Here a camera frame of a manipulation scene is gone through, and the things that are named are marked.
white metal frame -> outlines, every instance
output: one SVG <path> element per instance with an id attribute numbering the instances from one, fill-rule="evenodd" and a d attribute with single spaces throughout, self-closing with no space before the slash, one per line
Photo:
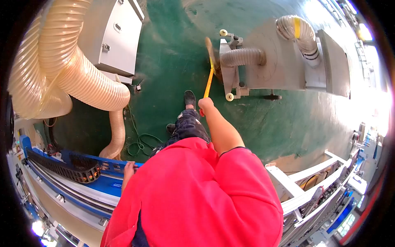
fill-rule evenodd
<path id="1" fill-rule="evenodd" d="M 336 156 L 335 154 L 325 150 L 324 154 L 330 157 L 329 160 L 322 162 L 316 166 L 303 170 L 301 172 L 294 173 L 292 175 L 287 176 L 284 172 L 278 169 L 275 166 L 275 163 L 266 164 L 265 168 L 270 174 L 272 182 L 275 186 L 275 189 L 278 195 L 281 197 L 284 193 L 291 197 L 291 199 L 281 203 L 281 206 L 284 211 L 284 219 L 291 220 L 289 223 L 292 224 L 291 228 L 287 228 L 282 237 L 280 246 L 287 245 L 291 243 L 291 246 L 297 246 L 301 241 L 309 237 L 309 233 L 313 233 L 320 227 L 320 219 L 327 218 L 328 212 L 330 212 L 333 205 L 336 203 L 338 198 L 342 195 L 341 191 L 345 190 L 346 183 L 349 181 L 351 177 L 355 175 L 354 172 L 350 172 L 347 178 L 341 182 L 340 186 L 337 187 L 336 191 L 330 195 L 328 199 L 326 199 L 322 204 L 320 204 L 315 210 L 310 211 L 303 218 L 299 211 L 299 207 L 308 206 L 307 203 L 315 200 L 313 198 L 314 194 L 317 192 L 319 187 L 322 187 L 323 191 L 325 191 L 329 186 L 331 186 L 339 177 L 344 174 L 345 169 L 349 168 L 352 162 L 352 157 L 358 150 L 355 150 L 351 155 L 350 159 L 347 161 Z M 307 191 L 302 190 L 296 182 L 301 181 L 307 177 L 310 177 L 314 174 L 317 174 L 327 167 L 333 165 L 334 163 L 339 162 L 340 167 L 333 172 L 328 178 L 321 181 L 314 187 L 310 188 Z"/>
<path id="2" fill-rule="evenodd" d="M 283 192 L 285 192 L 291 197 L 291 199 L 281 203 L 281 206 L 284 210 L 284 215 L 291 213 L 292 211 L 298 209 L 300 206 L 309 202 L 318 187 L 322 186 L 324 190 L 327 189 L 340 176 L 340 173 L 343 169 L 342 167 L 348 168 L 351 164 L 351 159 L 345 161 L 344 159 L 340 158 L 339 156 L 331 152 L 328 152 L 327 150 L 325 150 L 324 154 L 330 156 L 331 158 L 316 166 L 313 166 L 301 172 L 291 174 L 289 176 L 287 176 L 284 172 L 282 172 L 278 167 L 274 166 L 273 164 L 265 165 L 266 170 L 269 172 L 272 178 L 272 182 L 276 188 L 278 195 L 282 195 Z M 309 177 L 311 175 L 314 175 L 324 170 L 325 168 L 329 167 L 330 165 L 334 164 L 337 161 L 342 163 L 340 168 L 337 171 L 335 171 L 333 174 L 331 174 L 327 179 L 318 183 L 311 189 L 307 191 L 303 191 L 295 183 L 297 181 L 300 181 L 306 177 Z"/>

gray machine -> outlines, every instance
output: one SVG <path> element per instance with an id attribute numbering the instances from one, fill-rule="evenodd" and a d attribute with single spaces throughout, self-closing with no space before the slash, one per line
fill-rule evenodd
<path id="1" fill-rule="evenodd" d="M 297 30 L 292 26 L 292 21 L 284 28 L 283 32 L 292 33 L 289 36 L 279 31 L 279 19 L 276 18 L 271 18 L 257 27 L 245 39 L 226 30 L 220 31 L 221 36 L 231 38 L 230 42 L 226 39 L 220 41 L 221 71 L 228 101 L 248 96 L 250 89 L 310 89 L 349 96 L 350 73 L 347 55 L 343 48 L 323 30 L 314 33 L 312 27 L 303 19 L 296 16 L 286 18 L 300 19 Z M 308 45 L 313 47 L 310 53 L 303 51 L 305 43 L 301 42 L 308 39 L 310 39 Z M 246 81 L 242 84 L 240 84 L 238 66 L 223 64 L 222 59 L 226 53 L 237 48 L 255 48 L 265 56 L 265 64 L 254 64 L 250 60 L 238 64 L 246 65 Z M 232 94 L 232 89 L 235 89 L 236 95 Z M 272 97 L 266 99 L 280 98 L 272 93 Z"/>
<path id="2" fill-rule="evenodd" d="M 84 16 L 78 46 L 99 70 L 130 77 L 143 19 L 136 0 L 95 0 Z"/>

gray corrugated hose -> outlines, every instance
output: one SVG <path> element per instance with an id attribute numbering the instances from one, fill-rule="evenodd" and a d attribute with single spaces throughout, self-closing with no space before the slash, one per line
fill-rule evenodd
<path id="1" fill-rule="evenodd" d="M 226 67 L 247 64 L 265 65 L 265 52 L 255 48 L 242 48 L 228 51 L 221 56 L 221 65 Z"/>
<path id="2" fill-rule="evenodd" d="M 307 63 L 316 67 L 321 62 L 317 47 L 316 34 L 312 26 L 296 15 L 286 15 L 276 20 L 278 33 L 286 40 L 296 39 L 299 49 Z"/>

yellow wheel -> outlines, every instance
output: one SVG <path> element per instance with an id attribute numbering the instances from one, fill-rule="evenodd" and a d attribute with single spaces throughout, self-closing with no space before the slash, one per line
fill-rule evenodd
<path id="1" fill-rule="evenodd" d="M 231 92 L 227 93 L 225 97 L 227 101 L 232 101 L 234 99 L 234 95 Z"/>
<path id="2" fill-rule="evenodd" d="M 228 32 L 225 29 L 220 30 L 220 36 L 227 36 Z"/>

flexible hose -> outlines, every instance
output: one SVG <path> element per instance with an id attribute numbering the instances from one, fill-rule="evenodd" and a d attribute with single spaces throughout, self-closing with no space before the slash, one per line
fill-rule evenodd
<path id="1" fill-rule="evenodd" d="M 114 158 L 125 142 L 120 113 L 129 102 L 130 92 L 96 69 L 77 46 L 91 1 L 55 0 L 40 35 L 40 19 L 35 19 L 19 48 L 21 55 L 16 57 L 9 90 L 15 97 L 15 111 L 25 118 L 67 114 L 71 110 L 68 94 L 110 111 L 112 139 L 101 157 Z"/>
<path id="2" fill-rule="evenodd" d="M 316 42 L 316 34 L 312 26 L 296 15 L 286 15 L 276 20 L 277 32 L 286 40 L 296 39 L 299 49 L 308 64 L 316 67 L 321 62 Z"/>
<path id="3" fill-rule="evenodd" d="M 106 146 L 99 154 L 99 157 L 114 158 L 117 156 L 123 149 L 125 143 L 125 124 L 123 119 L 123 110 L 118 111 L 110 111 L 110 126 L 112 138 L 111 142 L 108 146 Z"/>
<path id="4" fill-rule="evenodd" d="M 70 96 L 58 87 L 49 90 L 46 77 L 40 70 L 38 62 L 40 20 L 41 12 L 23 37 L 14 59 L 8 85 L 14 111 L 26 119 L 58 117 L 66 115 L 72 108 Z"/>
<path id="5" fill-rule="evenodd" d="M 118 111 L 129 89 L 101 73 L 77 46 L 84 14 L 92 0 L 56 0 L 39 39 L 40 66 L 49 80 L 76 99 L 105 111 Z"/>
<path id="6" fill-rule="evenodd" d="M 233 67 L 247 64 L 265 65 L 265 52 L 255 48 L 242 48 L 221 55 L 221 65 L 223 66 Z"/>

